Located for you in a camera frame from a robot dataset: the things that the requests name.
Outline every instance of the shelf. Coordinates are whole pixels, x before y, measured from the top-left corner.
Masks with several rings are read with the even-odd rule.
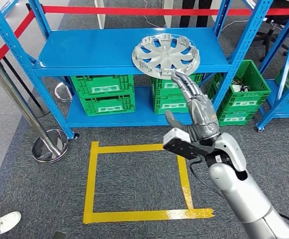
[[[197,72],[227,72],[230,65],[212,28],[129,28],[52,31],[37,62],[36,76],[143,74],[132,52],[145,36],[160,33],[186,36],[198,48]]]
[[[154,126],[168,125],[165,115],[155,115],[153,111],[151,87],[135,87],[135,112],[88,117],[77,95],[73,98],[67,115],[68,127],[114,127],[114,126]],[[175,114],[183,124],[191,124],[189,113]]]
[[[266,83],[271,88],[272,91],[268,97],[268,102],[272,107],[276,95],[278,91],[278,86],[276,84],[275,80],[266,80]],[[274,116],[274,118],[289,118],[289,103],[286,103],[283,107],[281,107],[278,113]]]

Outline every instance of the robot finger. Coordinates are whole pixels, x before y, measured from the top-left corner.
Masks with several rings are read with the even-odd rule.
[[[179,128],[183,130],[185,127],[183,124],[176,120],[171,111],[166,111],[166,118],[168,124],[169,124],[172,128]]]
[[[175,72],[175,76],[179,77],[192,95],[196,96],[203,94],[202,91],[189,76],[179,72]]]
[[[177,77],[177,76],[171,76],[171,79],[176,83],[179,88],[181,89],[181,91],[182,92],[183,96],[185,97],[185,101],[187,103],[189,103],[191,101],[191,99],[194,97],[191,92],[190,92],[182,80],[181,78],[179,77]]]

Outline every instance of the stanchion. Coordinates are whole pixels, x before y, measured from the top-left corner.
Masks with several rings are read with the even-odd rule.
[[[17,72],[6,58],[3,57],[2,60],[6,63],[6,65],[11,69],[11,71],[27,92],[30,97],[28,102],[29,107],[34,113],[37,118],[45,116],[50,112],[50,110],[45,104],[45,102],[41,97],[34,97],[33,93],[18,75]]]
[[[45,164],[54,163],[61,159],[67,152],[69,141],[66,134],[58,129],[45,132],[11,77],[4,70],[1,62],[0,84],[39,135],[32,147],[34,159]]]

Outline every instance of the office chair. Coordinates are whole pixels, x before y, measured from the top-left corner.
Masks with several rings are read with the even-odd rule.
[[[289,1],[287,1],[287,0],[274,0],[273,3],[271,5],[271,8],[289,8]],[[253,42],[254,41],[263,41],[262,44],[265,46],[265,55],[264,57],[259,58],[260,62],[262,62],[264,60],[264,58],[268,53],[268,50],[270,49],[270,43],[271,42],[275,42],[277,37],[278,36],[278,34],[273,34],[276,24],[284,26],[289,19],[289,15],[265,16],[265,17],[267,18],[265,21],[266,23],[272,24],[273,22],[273,24],[275,24],[275,25],[273,27],[271,27],[271,29],[267,33],[258,31],[256,33],[256,35],[258,35],[258,37],[255,37],[253,39]],[[287,47],[284,44],[282,44],[281,48],[286,50],[283,53],[284,56],[286,56],[287,54],[288,49],[289,49],[288,47]]]

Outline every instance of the yellow tape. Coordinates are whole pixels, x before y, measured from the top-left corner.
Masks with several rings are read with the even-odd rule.
[[[213,217],[213,212],[212,208],[199,208],[191,210],[92,213],[92,218],[89,223],[212,218]]]
[[[125,153],[163,150],[162,143],[99,147],[98,153]]]
[[[182,156],[177,156],[179,173],[180,174],[181,186],[182,187],[183,195],[185,196],[185,203],[188,209],[193,209],[191,190],[190,189],[189,178],[188,177],[187,164],[185,159]]]
[[[87,176],[87,187],[86,190],[85,209],[83,211],[83,219],[83,222],[85,224],[90,223],[92,216],[98,148],[98,141],[92,142],[90,148],[89,167],[88,169]]]

